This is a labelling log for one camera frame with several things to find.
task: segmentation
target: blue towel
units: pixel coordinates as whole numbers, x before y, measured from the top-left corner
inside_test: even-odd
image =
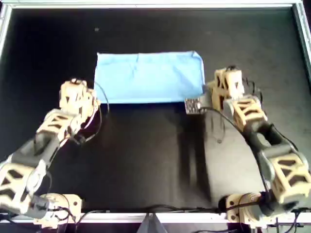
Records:
[[[98,54],[95,82],[109,103],[183,102],[203,93],[203,61],[198,53]],[[100,88],[95,90],[106,103]]]

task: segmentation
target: folded cloth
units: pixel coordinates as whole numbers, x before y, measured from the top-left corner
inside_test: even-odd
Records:
[[[98,54],[95,82],[109,103],[179,102],[203,93],[203,61],[195,51]],[[98,85],[98,98],[106,103]]]

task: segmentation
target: metal frame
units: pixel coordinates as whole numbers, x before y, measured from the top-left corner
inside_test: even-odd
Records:
[[[227,224],[226,214],[211,213],[156,213],[161,223],[223,223]],[[141,223],[146,217],[146,213],[91,213],[86,215],[82,223]],[[278,217],[279,224],[292,224],[295,219],[294,213],[289,213]],[[17,223],[33,223],[34,219],[25,216],[17,216],[12,219]],[[311,224],[310,213],[301,213],[297,223]]]
[[[3,0],[0,13],[0,58],[5,44],[10,17],[14,9],[89,9],[89,8],[272,8],[292,7],[303,48],[308,78],[311,82],[311,34],[302,0]],[[226,214],[158,213],[162,223],[228,223]],[[297,222],[311,224],[310,213],[302,213]],[[93,213],[82,222],[141,223],[146,214]],[[16,222],[30,223],[24,216]],[[279,223],[292,223],[294,214],[278,218]]]

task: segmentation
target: black table surface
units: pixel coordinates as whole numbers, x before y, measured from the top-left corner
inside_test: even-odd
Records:
[[[0,63],[1,159],[58,107],[62,82],[93,79],[98,52],[188,50],[202,56],[206,81],[216,69],[241,68],[263,91],[269,119],[311,161],[311,98],[290,9],[13,10]],[[78,194],[87,209],[129,209],[209,207],[261,190],[239,135],[227,127],[218,144],[206,123],[186,116],[182,103],[113,105],[94,140],[61,149],[51,191]]]

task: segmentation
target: black cable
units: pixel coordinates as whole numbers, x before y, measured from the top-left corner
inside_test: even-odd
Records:
[[[218,113],[219,115],[221,115],[224,119],[226,119],[242,136],[242,132],[240,131],[240,129],[237,127],[237,125],[230,119],[228,118],[227,116],[225,116],[222,112],[218,111],[217,109],[214,109],[212,107],[202,107],[202,109],[205,109],[207,111],[212,111],[212,112],[216,112]]]
[[[75,222],[76,217],[72,214],[72,212],[70,211],[69,208],[58,207],[56,209],[48,209],[48,211],[51,211],[51,212],[58,212],[58,211],[62,211],[62,210],[67,212],[67,216],[65,218],[58,218],[58,217],[56,217],[59,221],[64,221],[64,220],[68,219],[69,217],[71,217],[72,220]]]
[[[102,86],[99,84],[99,83],[97,83],[96,81],[93,81],[93,80],[88,80],[88,82],[92,82],[92,83],[94,83],[94,85],[97,85],[99,88],[100,88],[100,90],[101,90],[101,92],[102,92],[102,94],[104,95],[104,97],[105,97],[105,99],[106,99],[106,105],[107,105],[107,112],[106,112],[106,115],[105,115],[105,118],[107,118],[107,116],[108,116],[108,114],[110,113],[110,106],[109,106],[109,101],[108,101],[108,98],[107,98],[107,95],[106,95],[106,93],[105,93],[105,91],[104,91],[104,89],[102,88]],[[101,128],[102,128],[102,123],[103,123],[103,117],[102,117],[102,110],[101,110],[101,106],[99,105],[98,106],[98,111],[99,111],[99,116],[100,116],[100,123],[99,123],[99,126],[98,126],[98,129],[97,129],[97,131],[96,131],[96,133],[94,133],[93,135],[91,135],[90,137],[88,137],[88,138],[84,138],[83,136],[83,138],[84,138],[84,142],[88,142],[89,140],[91,140],[92,138],[94,138],[99,132],[100,132],[100,130],[101,130]]]
[[[220,231],[212,231],[212,230],[200,230],[200,231],[196,231],[194,233],[231,233],[231,232],[236,232],[237,229],[233,229],[233,230],[220,230]]]
[[[103,212],[103,211],[101,211],[101,210],[92,210],[92,211],[86,212],[84,215],[82,215],[82,217],[79,219],[79,221],[77,221],[76,224],[75,224],[75,230],[74,230],[74,232],[77,233],[78,227],[79,227],[81,221],[82,221],[83,218],[85,218],[88,214],[91,214],[91,213],[100,213],[100,212]]]
[[[249,203],[244,203],[244,204],[238,204],[238,205],[234,205],[231,207],[226,208],[226,212],[228,212],[229,210],[233,210],[236,208],[242,208],[242,207],[247,207],[247,206],[253,206],[253,205],[258,205],[259,201],[254,201],[254,202],[249,202]]]
[[[299,215],[302,213],[302,212],[305,212],[307,210],[311,210],[311,208],[299,208],[299,209],[296,209],[296,210],[292,210],[292,212],[295,213],[295,219],[294,219],[294,222],[292,223],[291,227],[284,233],[289,233],[294,227],[295,227],[295,231],[296,231],[296,228],[297,228],[297,220],[298,220],[298,217]]]
[[[244,83],[246,83],[247,84],[247,86],[249,86],[249,84],[251,83],[252,84],[252,87],[253,87],[253,89],[252,89],[252,95],[253,96],[255,96],[255,91],[257,91],[258,93],[259,93],[259,100],[260,100],[260,105],[261,105],[261,108],[262,108],[262,106],[263,106],[263,94],[262,94],[262,91],[258,88],[258,87],[256,87],[256,84],[255,84],[255,82],[254,81],[250,81],[250,80],[248,80],[248,78],[242,78],[242,81],[244,82]]]
[[[91,135],[90,137],[85,139],[85,142],[88,142],[89,140],[94,138],[101,131],[103,119],[102,119],[102,110],[101,110],[100,106],[98,106],[98,111],[99,111],[99,118],[100,118],[100,120],[99,120],[100,121],[99,122],[99,127],[98,127],[97,131],[93,135]]]
[[[66,198],[66,196],[65,195],[63,195],[63,194],[61,194],[65,199],[66,199],[66,201],[67,201],[67,204],[68,204],[68,209],[70,209],[70,204],[69,204],[69,200],[68,200],[68,198]],[[66,223],[66,225],[65,225],[65,229],[64,229],[64,231],[63,232],[66,232],[66,229],[67,229],[67,226],[68,226],[68,222],[69,222],[69,215],[68,215],[68,218],[67,218],[67,223]]]

